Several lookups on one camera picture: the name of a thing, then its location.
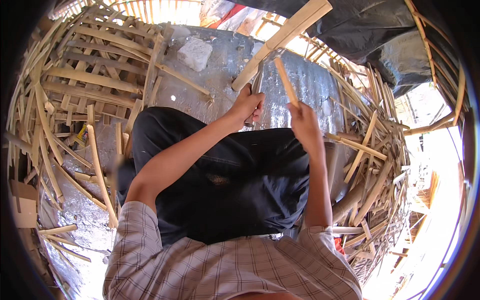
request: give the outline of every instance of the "knee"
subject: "knee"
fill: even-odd
[[[160,122],[171,114],[173,108],[166,107],[149,107],[140,112],[133,124],[134,132],[146,132],[152,128],[158,127]]]

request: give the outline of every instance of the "person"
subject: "person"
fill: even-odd
[[[263,110],[250,88],[209,125],[172,108],[138,115],[105,299],[361,299],[332,237],[315,112],[288,104],[291,129],[237,132]],[[271,238],[301,214],[296,240]]]

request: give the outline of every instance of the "cardboard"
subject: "cardboard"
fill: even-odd
[[[38,192],[33,186],[14,180],[10,181],[10,188],[12,215],[17,228],[35,228]]]

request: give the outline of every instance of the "rock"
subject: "rock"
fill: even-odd
[[[173,28],[172,39],[179,40],[184,39],[191,35],[191,32],[188,28],[178,25],[170,25]]]
[[[211,45],[200,39],[191,38],[178,50],[177,59],[187,67],[200,72],[207,66],[210,54],[212,54]]]
[[[322,103],[322,110],[324,111],[324,114],[325,114],[326,117],[332,115],[332,107],[330,106],[330,101],[325,100]]]

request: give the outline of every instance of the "jeans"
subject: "jeans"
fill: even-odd
[[[132,131],[133,160],[118,173],[120,204],[152,157],[205,126],[173,108],[142,111]],[[183,237],[212,244],[291,228],[307,203],[308,162],[290,128],[228,135],[158,194],[162,244]]]

